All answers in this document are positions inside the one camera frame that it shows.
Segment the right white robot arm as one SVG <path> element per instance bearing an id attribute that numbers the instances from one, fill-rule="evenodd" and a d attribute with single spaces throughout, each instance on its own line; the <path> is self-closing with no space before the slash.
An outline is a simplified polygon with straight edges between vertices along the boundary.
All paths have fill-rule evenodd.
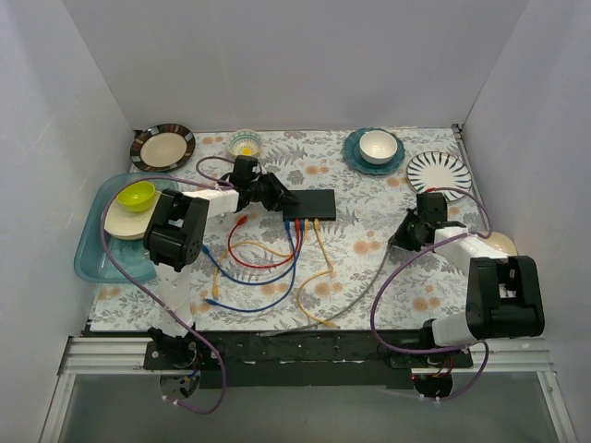
<path id="1" fill-rule="evenodd" d="M 391 238 L 391 245 L 446 258 L 467 278 L 464 310 L 428 320 L 417 338 L 397 353 L 419 355 L 428 366 L 439 366 L 452 353 L 487 339 L 540 336 L 546 326 L 536 262 L 510 255 L 486 241 L 490 233 L 471 232 L 447 219 L 447 200 L 437 188 L 416 195 Z"/>

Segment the aluminium frame rail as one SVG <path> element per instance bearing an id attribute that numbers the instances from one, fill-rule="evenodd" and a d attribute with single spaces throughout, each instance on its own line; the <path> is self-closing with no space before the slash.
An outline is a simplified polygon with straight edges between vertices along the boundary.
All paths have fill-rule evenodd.
<path id="1" fill-rule="evenodd" d="M 77 375 L 142 374 L 148 342 L 145 337 L 70 338 L 39 441 L 59 440 Z"/>

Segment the blue white striped plate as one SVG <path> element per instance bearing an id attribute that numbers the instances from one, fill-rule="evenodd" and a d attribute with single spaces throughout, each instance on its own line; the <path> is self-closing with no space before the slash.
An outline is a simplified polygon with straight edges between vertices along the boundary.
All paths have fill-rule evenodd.
<path id="1" fill-rule="evenodd" d="M 447 152 L 427 151 L 417 154 L 406 166 L 407 180 L 417 192 L 429 188 L 449 187 L 443 194 L 448 201 L 455 201 L 464 195 L 457 189 L 469 192 L 472 175 L 464 162 Z"/>

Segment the brown striped rim plate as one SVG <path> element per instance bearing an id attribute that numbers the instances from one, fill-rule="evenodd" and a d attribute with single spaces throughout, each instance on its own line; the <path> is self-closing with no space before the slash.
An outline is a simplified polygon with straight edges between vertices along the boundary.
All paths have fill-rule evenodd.
<path id="1" fill-rule="evenodd" d="M 185 126 L 160 124 L 136 132 L 129 157 L 143 172 L 165 173 L 187 163 L 195 147 L 195 136 Z"/>

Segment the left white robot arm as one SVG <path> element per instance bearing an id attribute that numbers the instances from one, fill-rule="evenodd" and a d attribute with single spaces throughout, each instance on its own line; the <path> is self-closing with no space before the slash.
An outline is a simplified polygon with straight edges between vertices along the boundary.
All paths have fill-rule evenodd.
<path id="1" fill-rule="evenodd" d="M 207 220 L 243 210 L 258 202 L 269 211 L 298 206 L 299 198 L 259 161 L 240 155 L 233 171 L 202 191 L 179 192 L 166 189 L 161 194 L 143 237 L 144 248 L 155 266 L 157 297 L 163 311 L 149 334 L 164 341 L 164 357 L 178 369 L 190 367 L 197 348 L 185 337 L 194 325 L 190 309 L 191 266 L 203 244 Z"/>

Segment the translucent teal tray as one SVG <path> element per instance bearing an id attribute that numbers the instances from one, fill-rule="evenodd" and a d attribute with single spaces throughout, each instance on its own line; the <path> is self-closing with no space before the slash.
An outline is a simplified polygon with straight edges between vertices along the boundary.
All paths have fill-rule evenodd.
<path id="1" fill-rule="evenodd" d="M 162 179 L 156 180 L 154 173 L 134 173 L 116 175 L 99 188 L 90 208 L 84 230 L 78 243 L 74 259 L 74 269 L 78 276 L 95 283 L 127 283 L 128 279 L 114 267 L 105 255 L 101 241 L 101 217 L 104 210 L 116 200 L 115 196 L 125 186 L 135 180 L 148 180 L 155 185 L 156 191 L 178 188 L 168 174 L 161 174 Z M 143 247 L 143 237 L 137 240 L 119 239 L 105 231 L 105 241 L 116 261 L 139 282 L 151 281 L 156 278 L 156 271 L 149 258 L 148 251 Z"/>

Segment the lime green bowl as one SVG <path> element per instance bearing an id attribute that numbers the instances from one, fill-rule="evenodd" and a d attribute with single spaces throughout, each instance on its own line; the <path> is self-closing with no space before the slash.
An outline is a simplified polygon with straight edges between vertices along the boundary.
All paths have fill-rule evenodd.
<path id="1" fill-rule="evenodd" d="M 156 199 L 155 185 L 139 181 L 127 186 L 116 196 L 116 201 L 127 211 L 141 213 L 149 210 Z"/>

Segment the cream square dish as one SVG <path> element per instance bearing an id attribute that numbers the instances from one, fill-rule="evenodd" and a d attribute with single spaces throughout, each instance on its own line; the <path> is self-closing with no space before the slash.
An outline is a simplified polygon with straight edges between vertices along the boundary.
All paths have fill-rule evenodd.
<path id="1" fill-rule="evenodd" d="M 489 238 L 484 239 L 484 242 L 490 247 L 501 251 L 508 256 L 517 256 L 517 248 L 511 238 L 503 233 L 493 232 Z"/>

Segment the teal scalloped plate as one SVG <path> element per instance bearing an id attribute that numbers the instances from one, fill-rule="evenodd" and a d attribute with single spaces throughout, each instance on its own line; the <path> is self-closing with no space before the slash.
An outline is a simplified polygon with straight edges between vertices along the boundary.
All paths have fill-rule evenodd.
<path id="1" fill-rule="evenodd" d="M 383 164 L 373 164 L 363 159 L 360 149 L 360 139 L 367 132 L 376 130 L 376 127 L 359 128 L 351 132 L 344 140 L 343 156 L 346 164 L 353 170 L 366 175 L 389 175 L 393 174 L 395 170 L 402 164 L 405 157 L 404 143 L 396 137 L 392 132 L 385 129 L 378 128 L 380 132 L 384 132 L 393 138 L 397 144 L 397 150 L 391 160 Z"/>

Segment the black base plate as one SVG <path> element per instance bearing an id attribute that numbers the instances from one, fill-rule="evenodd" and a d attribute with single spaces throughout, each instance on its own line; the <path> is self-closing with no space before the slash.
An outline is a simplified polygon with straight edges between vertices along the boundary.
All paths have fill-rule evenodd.
<path id="1" fill-rule="evenodd" d="M 469 353 L 396 353 L 368 330 L 263 332 L 207 331 L 166 336 L 149 330 L 143 367 L 190 374 L 203 389 L 305 386 L 383 386 L 411 389 L 412 372 L 434 373 L 442 365 L 467 369 Z"/>

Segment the cream plate stack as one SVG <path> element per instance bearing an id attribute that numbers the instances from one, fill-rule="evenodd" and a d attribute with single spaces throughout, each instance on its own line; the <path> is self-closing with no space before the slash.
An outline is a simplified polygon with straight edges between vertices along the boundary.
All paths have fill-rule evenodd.
<path id="1" fill-rule="evenodd" d="M 104 230 L 111 236 L 119 239 L 137 240 L 142 238 L 151 220 L 160 194 L 160 191 L 156 191 L 153 204 L 148 210 L 143 212 L 128 211 L 115 200 L 107 211 Z"/>

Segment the floral table mat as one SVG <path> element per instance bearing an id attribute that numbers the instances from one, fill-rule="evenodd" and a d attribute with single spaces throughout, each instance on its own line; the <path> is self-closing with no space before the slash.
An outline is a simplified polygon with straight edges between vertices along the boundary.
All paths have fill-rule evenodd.
<path id="1" fill-rule="evenodd" d="M 224 256 L 227 236 L 246 213 L 246 222 L 233 235 L 233 249 L 249 264 L 264 265 L 282 261 L 270 249 L 290 254 L 290 247 L 279 213 L 268 212 L 260 204 L 250 204 L 238 214 L 229 214 L 208 222 L 204 243 L 225 272 L 240 281 L 267 282 L 264 285 L 241 285 L 226 278 L 209 258 L 201 254 L 194 264 L 190 281 L 190 309 L 196 327 L 203 330 L 293 329 L 313 324 L 314 318 L 333 317 L 365 290 L 375 276 L 388 239 L 414 207 L 416 195 L 409 185 L 406 166 L 417 154 L 427 151 L 447 152 L 462 160 L 457 129 L 394 128 L 405 149 L 404 162 L 389 175 L 365 175 L 351 169 L 343 156 L 343 144 L 351 130 L 345 131 L 272 131 L 262 132 L 260 157 L 265 169 L 293 189 L 335 191 L 336 221 L 321 221 L 320 236 L 332 263 L 332 272 L 309 222 L 307 240 L 296 264 L 293 290 L 274 307 L 241 313 L 210 305 L 217 287 L 216 301 L 239 309 L 255 309 L 278 301 L 290 287 L 291 271 L 278 281 L 291 264 L 278 269 L 250 269 Z M 371 290 L 350 310 L 331 320 L 338 329 L 368 329 L 369 311 L 374 291 L 410 254 L 394 250 Z M 464 309 L 466 277 L 443 257 L 433 253 L 412 263 L 398 276 L 382 296 L 377 324 L 385 329 L 419 328 L 424 320 L 445 317 Z M 314 318 L 299 309 L 300 304 Z M 90 331 L 140 332 L 154 326 L 161 308 L 135 285 L 103 284 L 98 292 Z"/>

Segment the white bowl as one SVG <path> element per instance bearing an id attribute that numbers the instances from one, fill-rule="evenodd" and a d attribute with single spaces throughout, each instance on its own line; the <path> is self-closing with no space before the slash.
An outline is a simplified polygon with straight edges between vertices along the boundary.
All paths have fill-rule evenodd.
<path id="1" fill-rule="evenodd" d="M 391 161 L 397 150 L 396 138 L 383 130 L 370 130 L 359 139 L 360 155 L 370 164 L 382 165 Z"/>

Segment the black network switch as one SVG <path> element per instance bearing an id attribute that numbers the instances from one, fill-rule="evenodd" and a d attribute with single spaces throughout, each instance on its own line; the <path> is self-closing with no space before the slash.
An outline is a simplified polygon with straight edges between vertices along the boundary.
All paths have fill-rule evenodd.
<path id="1" fill-rule="evenodd" d="M 284 221 L 309 219 L 333 222 L 336 220 L 336 202 L 333 189 L 291 190 L 297 204 L 288 205 L 283 211 Z"/>

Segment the yellow patterned small bowl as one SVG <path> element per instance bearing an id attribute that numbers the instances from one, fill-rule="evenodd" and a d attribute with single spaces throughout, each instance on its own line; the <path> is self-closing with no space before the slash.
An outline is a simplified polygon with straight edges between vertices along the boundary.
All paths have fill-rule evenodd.
<path id="1" fill-rule="evenodd" d="M 227 139 L 226 150 L 232 157 L 258 157 L 262 151 L 262 135 L 251 129 L 240 129 Z"/>

